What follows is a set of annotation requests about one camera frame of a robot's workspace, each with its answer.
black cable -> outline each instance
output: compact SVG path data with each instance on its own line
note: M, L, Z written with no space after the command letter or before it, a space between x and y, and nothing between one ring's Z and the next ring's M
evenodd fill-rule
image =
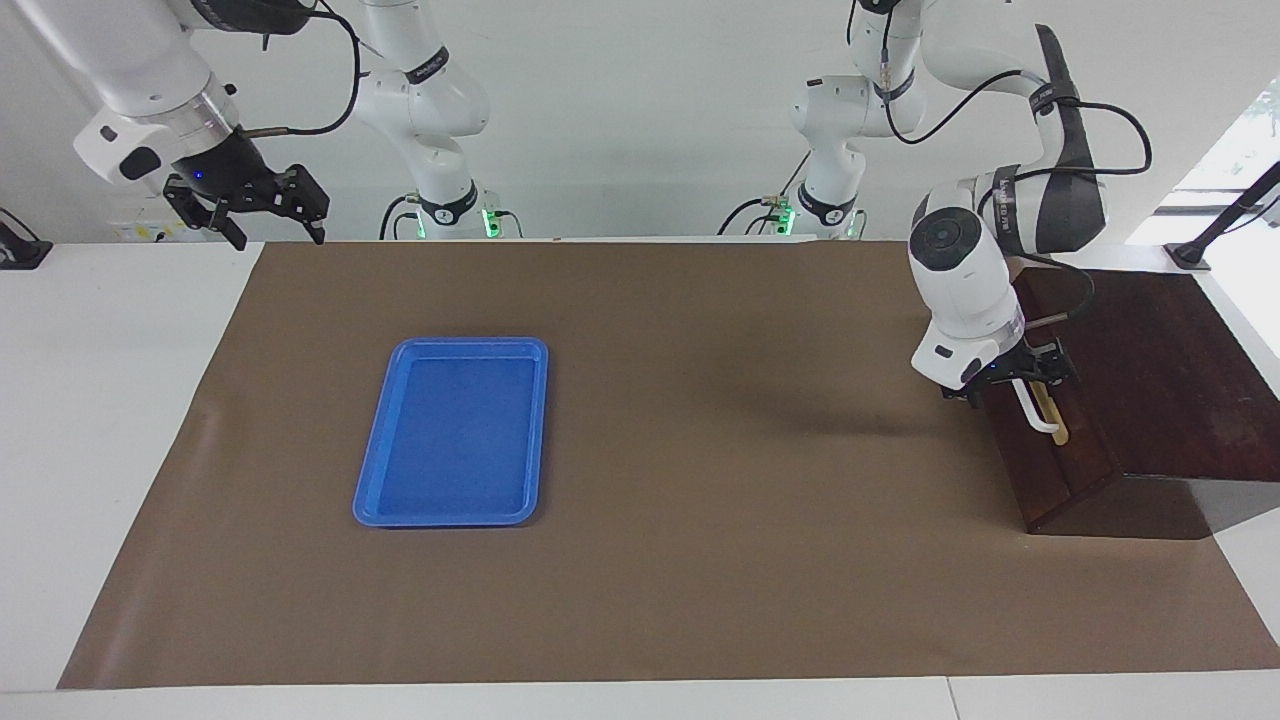
M973 100L975 97L978 97L978 95L980 95L984 90L987 90L988 87L996 85L1000 81L1009 79L1011 77L1021 77L1021 74L1023 74L1021 70L1005 70L1005 72L1000 73L998 76L992 76L992 77L987 78L986 81L982 82L982 85L979 85L978 87L975 87L972 91L969 91L969 95L966 95L965 99L961 100L959 105L956 105L955 108L952 108L951 111L947 113L947 117L942 118L942 120L938 124L933 126L933 129L931 129L929 132L922 135L920 137L905 137L897 129L897 123L893 122L893 109L892 109L893 104L892 102L886 102L884 104L884 117L888 119L888 129L891 129L893 132L893 137L896 137L901 142L904 142L906 145L919 145L919 143L922 143L922 142L932 138L942 128L947 127L947 124L951 120L954 120L956 118L956 115L959 115L960 111L964 110L965 106L969 105L969 102L973 102Z
M1252 225L1253 223L1261 220L1262 215L1266 215L1267 213L1270 213L1271 210L1274 210L1277 204L1280 204L1280 195L1277 195L1276 199L1272 200L1270 205L1267 205L1266 208L1263 208L1262 210L1260 210L1257 215L1253 215L1253 218L1251 220L1245 222L1243 225L1234 227L1234 228L1231 228L1229 231L1222 231L1222 234L1231 234L1233 232L1243 231L1244 228L1247 228L1247 227Z
M275 5L268 5L265 3L261 3L261 0L248 0L248 1L253 3L255 5L270 8L274 12L282 10L282 8ZM347 106L343 109L342 114L338 115L337 120L320 128L302 128L302 129L291 127L259 128L259 129L244 131L244 137L252 138L252 137L280 137L284 135L297 135L297 136L326 135L338 129L348 119L351 119L351 114L356 110L356 99L360 96L360 78L364 74L360 63L360 36L356 35L356 28L351 24L351 20L333 12L333 8L330 8L328 3L323 3L323 5L325 8L329 8L329 12L323 13L319 10L308 10L306 8L300 8L297 10L285 10L285 12L296 12L300 14L305 14L308 18L333 20L339 26L342 26L342 29L347 31L347 35L351 37L352 65L353 65L352 81L351 81L351 96L347 99Z
M755 227L755 223L760 223L760 232L758 232L755 234L763 234L764 233L764 228L765 228L765 225L769 224L771 219L773 219L773 215L762 215L762 217L751 220L751 224L746 225L746 233L744 233L744 234L751 234L751 229Z
M854 44L854 14L858 12L858 0L849 5L849 24L845 27L845 45Z
M392 223L392 238L399 240L399 222L403 219L416 220L417 213L402 213L396 217L396 222Z
M520 233L521 238L525 237L525 227L520 223L520 215L512 213L511 210L498 210L497 213L494 213L494 215L499 218L511 218L516 220L516 232Z
M406 202L408 202L408 196L401 195L396 200L392 200L392 204L387 206L387 211L383 213L383 224L381 224L381 228L378 231L378 240L387 240L387 225L390 224L392 215L396 213L397 208L399 208L401 205L403 205Z
M724 224L721 225L721 229L716 234L717 236L724 234L724 231L728 229L730 223L732 223L735 218L745 213L749 208L755 208L756 205L765 205L765 204L767 202L764 202L763 197L756 197L755 200L748 200L746 202L739 205L732 213L728 214L728 218L724 219Z
M36 234L36 231L31 229L31 225L28 225L27 223L22 222L22 218L19 218L18 215L14 215L9 210L5 210L4 208L0 208L0 213L3 213L10 220L18 223L18 227L22 228L23 231L26 231L27 234L31 236L31 240L33 240L36 242L44 242L42 240L40 240L40 236Z
M813 150L809 150L808 152L804 154L804 158L800 159L800 164L796 165L796 172L791 173L791 179L787 181L787 184L782 186L782 192L780 192L778 195L781 195L782 197L787 196L787 191L791 190L791 183L794 183L796 178L800 177L800 170L804 169L804 164L809 161L809 158L813 158Z
M1097 283L1093 282L1093 274L1089 273L1088 270L1083 268L1076 268L1075 265L1070 265L1061 260L1047 258L1044 255L1032 255L1030 252L1012 252L1012 255L1015 258L1021 258L1023 260L1030 260L1032 263L1041 263L1043 265L1060 268L1062 270L1071 270L1073 273L1076 273L1080 277L1083 277L1085 282L1084 300L1082 300L1080 304L1075 306L1075 309L1069 310L1066 313L1059 313L1056 315L1048 315L1047 318L1041 318L1039 320L1033 320L1030 323L1027 323L1027 329L1043 328L1057 323L1064 323L1066 320L1079 319L1082 315L1088 313L1089 309L1093 306L1093 300L1098 295L1098 286Z
M1138 132L1138 137L1142 140L1142 152L1143 163L1137 168L1078 168L1078 167L1056 167L1056 168L1041 168L1038 170L1028 170L1025 173L1018 173L1011 178L1012 182L1024 181L1027 178L1034 178L1039 176L1048 174L1076 174L1083 177L1096 177L1096 176L1140 176L1151 169L1153 160L1153 151L1151 146L1151 136L1147 135L1147 128L1143 127L1142 122L1133 115L1133 113L1125 110L1124 108L1117 108L1115 105L1108 105L1106 102L1083 102L1080 100L1060 100L1059 102L1068 105L1070 108L1083 108L1085 110L1106 110L1120 115L1133 126L1133 129ZM989 188L982 196L978 202L978 215L982 215L983 210L987 208L987 202L995 195L996 188Z
M884 38L883 38L883 42L881 44L881 61L884 63L884 65L888 65L888 28L890 28L891 24L893 24L893 10L892 9L890 9L888 14L884 17ZM975 97L978 97L978 95L980 95L982 91L987 90L988 87L996 85L1000 81L1009 79L1011 77L1021 77L1021 76L1023 76L1023 70L1005 70L1005 72L1002 72L1002 73L1000 73L997 76L992 76L992 77L987 78L986 81L982 82L982 85L979 85L978 87L970 90L969 95L966 95L964 97L964 100L960 101L959 105L956 105L955 108L952 108L951 111L947 113L947 117L942 118L942 122L940 122L937 126L934 126L933 129L931 129L929 132L922 135L920 137L914 137L914 138L904 136L897 129L897 123L893 122L893 102L891 100L887 100L887 101L884 101L884 118L888 120L888 129L892 131L893 132L893 137L896 137L901 142L904 142L906 145L919 145L919 143L929 140L934 135L937 135L938 131L941 131L942 128L947 127L947 124L950 124L951 120L954 120L956 118L956 115L959 115L960 111L964 110L966 105L969 105L969 102L973 102L973 100ZM884 88L884 92L892 92L892 91L893 91L892 87L886 87Z

white handle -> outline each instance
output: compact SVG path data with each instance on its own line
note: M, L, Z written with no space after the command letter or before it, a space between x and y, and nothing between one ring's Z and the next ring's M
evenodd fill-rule
M1051 436L1062 429L1061 425L1056 423L1046 423L1044 419L1039 416L1039 410L1036 407L1036 401L1032 400L1032 391L1027 387L1027 380L1014 380L1014 392L1018 393L1018 402L1023 405L1023 414L1027 415L1027 424L1029 424L1033 430Z

brown paper mat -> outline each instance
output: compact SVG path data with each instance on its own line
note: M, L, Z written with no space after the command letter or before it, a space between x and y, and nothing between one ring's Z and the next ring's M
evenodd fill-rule
M1028 537L901 245L273 245L63 688L1276 667L1213 541ZM392 348L552 351L541 503L351 498Z

green light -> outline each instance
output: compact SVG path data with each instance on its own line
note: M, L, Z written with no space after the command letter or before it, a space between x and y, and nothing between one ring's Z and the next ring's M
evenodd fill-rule
M845 231L845 237L849 240L861 240L864 232L867 232L867 213L858 210L854 213L852 222L849 223L849 229Z
M488 228L490 238L502 236L502 220L493 214L493 210L484 211L484 224Z
M792 208L786 209L786 214L782 215L782 222L778 223L778 234L791 234L791 228L796 224L796 211Z

black stand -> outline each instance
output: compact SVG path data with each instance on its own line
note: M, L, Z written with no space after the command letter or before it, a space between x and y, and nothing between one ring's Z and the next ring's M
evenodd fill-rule
M1208 270L1208 263L1204 261L1204 251L1208 250L1208 246L1231 229L1236 220L1252 210L1277 184L1280 184L1280 163L1271 165L1271 169L1263 173L1258 182L1253 183L1253 187L1245 190L1230 208L1222 210L1222 214L1199 237L1185 243L1166 245L1165 252L1169 252L1174 264L1184 270Z
M52 247L52 242L23 240L0 223L0 270L35 270Z

